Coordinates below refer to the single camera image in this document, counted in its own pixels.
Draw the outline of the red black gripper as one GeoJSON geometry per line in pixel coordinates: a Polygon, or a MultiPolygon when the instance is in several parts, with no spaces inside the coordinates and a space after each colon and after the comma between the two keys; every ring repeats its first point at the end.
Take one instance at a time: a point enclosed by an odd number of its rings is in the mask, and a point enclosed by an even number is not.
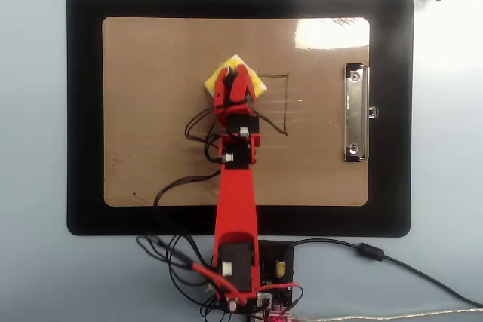
{"type": "Polygon", "coordinates": [[[230,91],[225,80],[231,69],[220,70],[214,84],[214,114],[227,133],[250,136],[260,133],[260,120],[254,107],[261,95],[259,76],[245,64],[236,66],[230,91]]]}

